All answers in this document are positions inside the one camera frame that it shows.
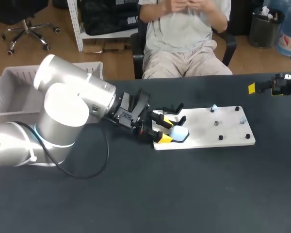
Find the white plastic crate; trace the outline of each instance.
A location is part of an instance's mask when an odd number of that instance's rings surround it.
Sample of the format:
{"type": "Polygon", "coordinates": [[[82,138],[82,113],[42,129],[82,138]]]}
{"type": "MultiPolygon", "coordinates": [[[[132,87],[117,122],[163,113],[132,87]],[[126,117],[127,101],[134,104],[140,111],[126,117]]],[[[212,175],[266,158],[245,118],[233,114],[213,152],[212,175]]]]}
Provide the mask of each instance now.
{"type": "MultiPolygon", "coordinates": [[[[75,63],[103,80],[102,62],[75,63]]],[[[7,67],[0,77],[0,122],[22,121],[33,124],[43,106],[43,94],[35,90],[33,80],[39,66],[7,67]]]]}

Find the small blue object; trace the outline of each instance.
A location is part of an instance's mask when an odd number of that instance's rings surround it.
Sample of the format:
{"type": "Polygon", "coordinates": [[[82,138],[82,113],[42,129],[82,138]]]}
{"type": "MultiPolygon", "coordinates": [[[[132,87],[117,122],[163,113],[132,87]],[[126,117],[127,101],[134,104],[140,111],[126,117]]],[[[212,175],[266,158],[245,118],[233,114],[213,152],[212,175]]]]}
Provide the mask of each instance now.
{"type": "Polygon", "coordinates": [[[247,121],[247,118],[245,116],[243,116],[241,118],[241,125],[243,125],[246,121],[247,121]]]}
{"type": "Polygon", "coordinates": [[[212,110],[217,110],[218,109],[218,106],[217,105],[213,105],[213,107],[211,108],[212,110]]]}
{"type": "Polygon", "coordinates": [[[188,136],[189,130],[179,125],[175,125],[171,131],[169,136],[173,138],[173,140],[182,142],[188,136]]]}

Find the yellow label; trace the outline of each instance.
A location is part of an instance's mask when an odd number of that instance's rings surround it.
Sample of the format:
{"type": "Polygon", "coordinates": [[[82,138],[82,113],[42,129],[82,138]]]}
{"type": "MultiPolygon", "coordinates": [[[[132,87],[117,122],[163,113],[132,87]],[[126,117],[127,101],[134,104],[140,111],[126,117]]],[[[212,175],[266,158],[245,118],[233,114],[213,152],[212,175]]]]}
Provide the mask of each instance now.
{"type": "Polygon", "coordinates": [[[172,126],[174,125],[173,123],[170,122],[166,117],[164,117],[164,121],[167,122],[168,124],[171,124],[172,126]]]}
{"type": "Polygon", "coordinates": [[[163,137],[161,138],[161,140],[159,141],[159,143],[170,143],[173,140],[172,137],[166,135],[163,133],[163,137]]]}
{"type": "Polygon", "coordinates": [[[256,92],[256,83],[253,83],[249,86],[249,95],[255,94],[256,92]]]}

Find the white shelf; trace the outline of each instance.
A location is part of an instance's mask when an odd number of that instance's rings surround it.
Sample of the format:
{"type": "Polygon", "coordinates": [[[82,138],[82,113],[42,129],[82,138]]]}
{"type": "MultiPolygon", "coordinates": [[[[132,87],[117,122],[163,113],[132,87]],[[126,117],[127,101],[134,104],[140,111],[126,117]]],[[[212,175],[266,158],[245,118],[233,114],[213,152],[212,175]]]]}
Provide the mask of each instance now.
{"type": "Polygon", "coordinates": [[[127,31],[117,32],[117,33],[110,33],[104,35],[88,35],[86,32],[81,33],[82,39],[107,39],[107,38],[129,38],[134,33],[138,33],[138,29],[131,29],[127,31]]]}
{"type": "Polygon", "coordinates": [[[88,35],[79,24],[79,16],[78,16],[78,4],[77,0],[67,0],[69,6],[69,12],[71,16],[71,22],[74,30],[74,35],[76,37],[78,49],[80,52],[83,51],[83,39],[108,39],[108,38],[128,38],[132,34],[137,33],[138,29],[127,30],[123,32],[110,33],[105,35],[88,35]]]}

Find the trash can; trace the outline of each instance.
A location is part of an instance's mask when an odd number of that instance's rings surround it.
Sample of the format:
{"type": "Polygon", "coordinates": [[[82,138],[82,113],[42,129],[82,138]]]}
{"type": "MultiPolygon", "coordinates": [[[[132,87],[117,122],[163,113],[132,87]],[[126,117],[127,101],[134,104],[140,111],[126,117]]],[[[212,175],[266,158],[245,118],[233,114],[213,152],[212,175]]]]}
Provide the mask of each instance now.
{"type": "Polygon", "coordinates": [[[254,47],[268,49],[276,44],[285,15],[273,8],[269,8],[269,10],[269,13],[274,16],[273,18],[261,15],[262,8],[256,8],[253,11],[249,44],[254,47]]]}

